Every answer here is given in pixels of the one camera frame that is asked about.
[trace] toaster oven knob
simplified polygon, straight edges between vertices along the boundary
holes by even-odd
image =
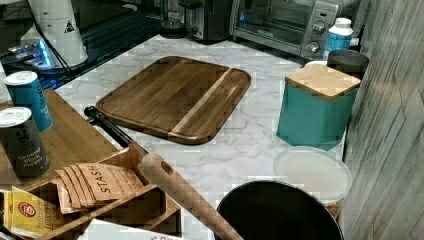
[[[312,25],[312,31],[315,33],[323,33],[325,30],[325,24],[323,22],[316,22]]]
[[[306,49],[312,53],[317,53],[319,50],[319,44],[317,42],[310,42],[308,45],[306,45]]]

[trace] coffee maker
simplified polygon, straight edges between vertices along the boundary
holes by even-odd
[[[187,32],[194,40],[217,42],[230,36],[233,0],[179,0],[185,11]]]

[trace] toaster oven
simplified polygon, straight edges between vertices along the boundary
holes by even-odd
[[[330,0],[234,0],[230,34],[307,59],[321,59],[341,7]]]

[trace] gray wall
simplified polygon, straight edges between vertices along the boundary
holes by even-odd
[[[349,125],[346,239],[424,239],[424,1],[373,0]]]

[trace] kitchen appliance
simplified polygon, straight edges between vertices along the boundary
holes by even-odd
[[[186,8],[186,28],[193,39],[214,42],[230,36],[233,0],[179,0],[179,4]]]
[[[27,63],[40,70],[69,70],[84,63],[88,55],[76,26],[71,0],[28,0],[28,3],[34,26],[22,37],[21,42],[40,48],[40,54]],[[34,44],[34,40],[39,41],[39,44]]]
[[[234,0],[230,34],[308,59],[321,59],[341,13],[331,0]]]
[[[178,0],[161,0],[160,10],[160,34],[165,38],[185,37],[184,8],[178,4]]]

